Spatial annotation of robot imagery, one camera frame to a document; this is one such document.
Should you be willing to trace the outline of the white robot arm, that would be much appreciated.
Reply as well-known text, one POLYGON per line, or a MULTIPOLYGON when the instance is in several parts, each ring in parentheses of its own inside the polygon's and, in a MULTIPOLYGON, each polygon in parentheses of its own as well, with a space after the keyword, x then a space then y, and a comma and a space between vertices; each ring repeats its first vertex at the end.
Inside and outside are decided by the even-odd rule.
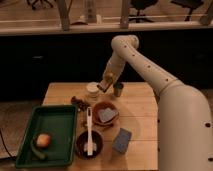
POLYGON ((213 171, 213 114, 203 93, 137 51, 135 35, 116 36, 98 88, 105 92, 130 64, 158 98, 158 171, 213 171))

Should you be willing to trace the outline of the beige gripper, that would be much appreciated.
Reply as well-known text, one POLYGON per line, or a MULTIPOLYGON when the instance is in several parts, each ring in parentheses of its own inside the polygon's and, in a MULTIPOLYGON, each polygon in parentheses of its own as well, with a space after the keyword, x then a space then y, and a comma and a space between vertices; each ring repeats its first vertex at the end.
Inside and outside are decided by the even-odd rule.
POLYGON ((110 86, 113 84, 113 75, 108 74, 105 75, 102 79, 102 81, 97 85, 97 87, 102 91, 106 92, 110 86))

